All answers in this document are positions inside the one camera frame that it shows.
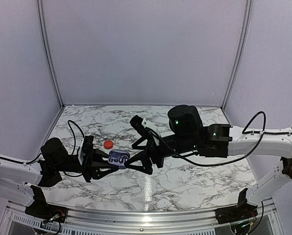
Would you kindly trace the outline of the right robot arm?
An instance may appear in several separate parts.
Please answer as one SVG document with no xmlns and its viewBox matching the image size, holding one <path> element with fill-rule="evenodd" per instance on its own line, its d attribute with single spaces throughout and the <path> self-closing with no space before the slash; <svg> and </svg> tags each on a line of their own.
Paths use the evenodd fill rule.
<svg viewBox="0 0 292 235">
<path fill-rule="evenodd" d="M 251 208 L 292 181 L 292 127 L 267 130 L 250 129 L 229 124 L 204 126 L 195 106 L 178 105 L 168 111 L 172 135 L 161 137 L 155 125 L 134 116 L 130 124 L 140 134 L 133 144 L 138 153 L 125 166 L 151 174 L 152 165 L 163 166 L 164 158 L 177 157 L 185 161 L 192 155 L 203 157 L 233 157 L 238 162 L 250 156 L 279 156 L 280 163 L 256 185 L 242 190 L 237 205 L 232 208 L 236 219 L 243 219 Z"/>
</svg>

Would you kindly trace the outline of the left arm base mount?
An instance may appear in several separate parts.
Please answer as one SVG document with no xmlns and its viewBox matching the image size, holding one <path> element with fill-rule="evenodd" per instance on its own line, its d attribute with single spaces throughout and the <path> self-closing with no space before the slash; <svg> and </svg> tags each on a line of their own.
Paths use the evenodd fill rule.
<svg viewBox="0 0 292 235">
<path fill-rule="evenodd" d="M 68 209 L 63 206 L 49 204 L 46 201 L 43 191 L 37 186 L 30 186 L 32 189 L 32 203 L 25 207 L 25 213 L 37 218 L 50 220 L 54 216 L 59 215 L 54 220 L 64 223 Z"/>
</svg>

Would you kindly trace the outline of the grey blue charging case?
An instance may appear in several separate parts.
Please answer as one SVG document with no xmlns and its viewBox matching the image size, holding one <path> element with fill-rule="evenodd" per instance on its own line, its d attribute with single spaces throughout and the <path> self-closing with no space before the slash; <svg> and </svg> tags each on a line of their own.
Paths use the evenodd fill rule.
<svg viewBox="0 0 292 235">
<path fill-rule="evenodd" d="M 116 165 L 119 169 L 126 169 L 125 162 L 130 158 L 130 154 L 124 150 L 111 150 L 109 152 L 108 163 Z"/>
</svg>

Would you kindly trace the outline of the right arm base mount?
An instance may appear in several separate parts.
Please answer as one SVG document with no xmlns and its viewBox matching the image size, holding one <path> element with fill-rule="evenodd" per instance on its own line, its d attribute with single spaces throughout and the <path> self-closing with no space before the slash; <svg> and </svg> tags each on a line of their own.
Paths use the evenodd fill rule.
<svg viewBox="0 0 292 235">
<path fill-rule="evenodd" d="M 218 208 L 215 210 L 216 220 L 219 224 L 232 223 L 258 215 L 258 206 L 251 205 L 247 201 L 247 190 L 248 189 L 245 188 L 239 193 L 237 205 Z"/>
</svg>

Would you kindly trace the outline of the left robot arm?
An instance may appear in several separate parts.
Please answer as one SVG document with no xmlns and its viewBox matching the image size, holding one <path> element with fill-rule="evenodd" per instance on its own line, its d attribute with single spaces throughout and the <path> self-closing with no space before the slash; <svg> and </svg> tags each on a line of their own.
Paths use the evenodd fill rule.
<svg viewBox="0 0 292 235">
<path fill-rule="evenodd" d="M 51 214 L 43 188 L 55 186 L 63 172 L 79 173 L 89 183 L 119 170 L 108 154 L 93 147 L 93 136 L 82 136 L 81 146 L 68 153 L 59 138 L 49 139 L 32 161 L 0 154 L 0 197 L 25 206 L 41 218 Z"/>
</svg>

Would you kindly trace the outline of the red earbud charging case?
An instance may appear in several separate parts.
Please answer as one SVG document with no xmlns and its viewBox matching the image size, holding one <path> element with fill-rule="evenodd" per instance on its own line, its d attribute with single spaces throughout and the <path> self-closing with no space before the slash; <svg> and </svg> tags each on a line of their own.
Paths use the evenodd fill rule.
<svg viewBox="0 0 292 235">
<path fill-rule="evenodd" d="M 114 147 L 114 143 L 111 140 L 107 140 L 103 144 L 105 149 L 112 149 Z"/>
</svg>

